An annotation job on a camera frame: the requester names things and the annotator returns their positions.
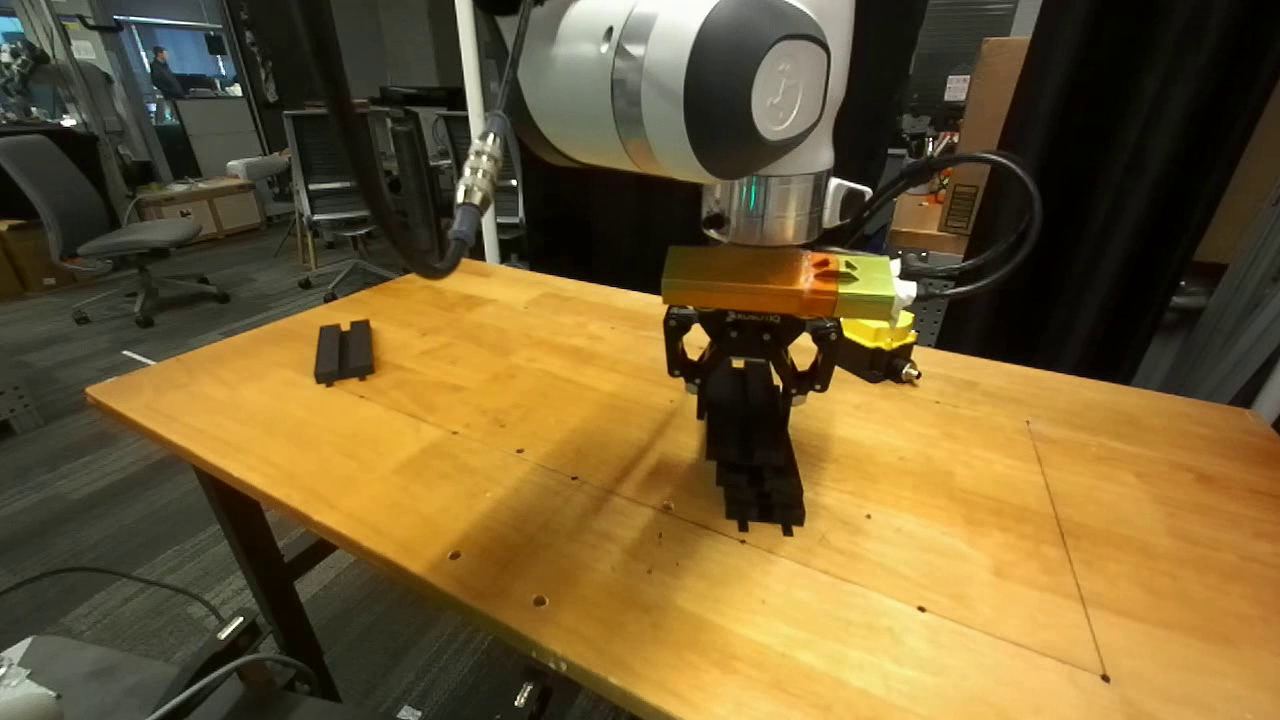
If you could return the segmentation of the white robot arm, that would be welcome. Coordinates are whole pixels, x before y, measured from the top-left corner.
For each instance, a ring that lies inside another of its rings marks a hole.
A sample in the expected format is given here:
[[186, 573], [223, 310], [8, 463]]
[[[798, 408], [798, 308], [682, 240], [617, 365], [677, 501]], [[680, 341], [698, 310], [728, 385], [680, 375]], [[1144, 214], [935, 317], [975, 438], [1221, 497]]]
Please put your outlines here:
[[544, 160], [694, 183], [671, 308], [829, 318], [807, 240], [837, 162], [857, 0], [531, 0], [510, 120]]

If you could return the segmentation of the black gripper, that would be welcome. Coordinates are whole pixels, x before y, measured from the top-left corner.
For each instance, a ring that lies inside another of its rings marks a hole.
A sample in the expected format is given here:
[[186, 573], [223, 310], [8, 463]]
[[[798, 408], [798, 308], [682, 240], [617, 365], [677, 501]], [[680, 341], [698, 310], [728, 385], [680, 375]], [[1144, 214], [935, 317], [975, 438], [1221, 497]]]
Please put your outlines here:
[[[793, 345], [807, 335], [815, 355], [807, 367], [793, 361]], [[664, 310], [664, 365], [671, 380], [694, 386], [721, 361], [765, 361], [779, 385], [771, 399], [771, 444], [793, 447], [793, 408], [807, 393], [832, 385], [832, 325], [754, 310], [666, 308]], [[728, 380], [709, 375], [698, 385], [694, 416], [702, 424], [702, 455], [721, 455], [721, 418], [728, 408]]]

